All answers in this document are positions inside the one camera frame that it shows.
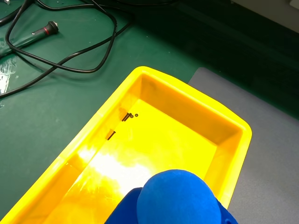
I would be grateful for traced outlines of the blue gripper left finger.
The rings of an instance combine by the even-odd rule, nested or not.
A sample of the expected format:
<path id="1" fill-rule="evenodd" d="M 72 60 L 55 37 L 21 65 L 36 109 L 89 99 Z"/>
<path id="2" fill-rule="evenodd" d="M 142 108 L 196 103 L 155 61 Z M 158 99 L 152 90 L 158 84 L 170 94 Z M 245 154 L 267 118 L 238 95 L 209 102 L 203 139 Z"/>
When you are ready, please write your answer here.
<path id="1" fill-rule="evenodd" d="M 136 207 L 141 190 L 142 187 L 129 191 L 104 224 L 138 224 Z"/>

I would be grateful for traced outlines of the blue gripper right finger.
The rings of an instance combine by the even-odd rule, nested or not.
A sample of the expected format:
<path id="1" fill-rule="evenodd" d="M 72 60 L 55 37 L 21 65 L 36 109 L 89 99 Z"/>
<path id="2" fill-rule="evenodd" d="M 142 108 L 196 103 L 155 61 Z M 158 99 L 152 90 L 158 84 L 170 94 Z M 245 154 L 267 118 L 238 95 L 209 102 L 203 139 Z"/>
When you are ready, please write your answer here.
<path id="1" fill-rule="evenodd" d="M 220 203 L 220 201 L 216 200 L 218 205 L 218 218 L 217 224 L 238 224 L 237 220 L 232 216 L 232 214 Z"/>

